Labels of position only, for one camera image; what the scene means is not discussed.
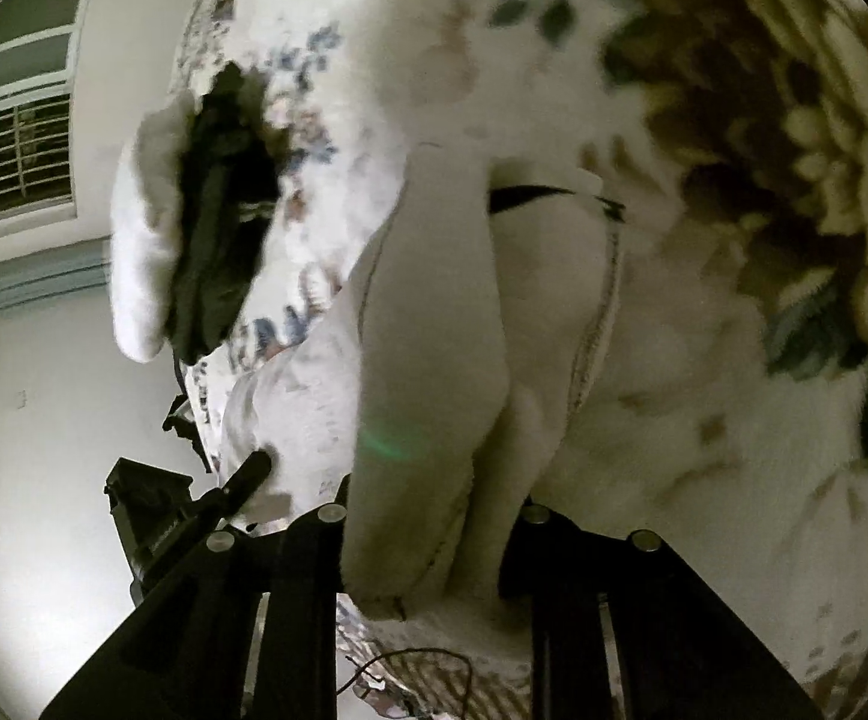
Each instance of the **floral bedspread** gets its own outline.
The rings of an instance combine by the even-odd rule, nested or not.
[[[868,699],[860,0],[197,0],[173,88],[202,94],[231,60],[258,81],[263,121],[290,129],[293,159],[242,316],[187,372],[215,467],[237,378],[330,306],[396,202],[410,143],[569,155],[624,202],[629,251],[573,459],[534,497],[589,530],[662,533],[829,717],[855,716]],[[358,659],[410,644],[376,641],[350,608],[339,626]],[[372,671],[412,712],[456,712],[463,669],[426,668]],[[469,716],[526,717],[527,689],[522,667],[480,661]],[[408,700],[385,695],[378,711],[403,716]]]

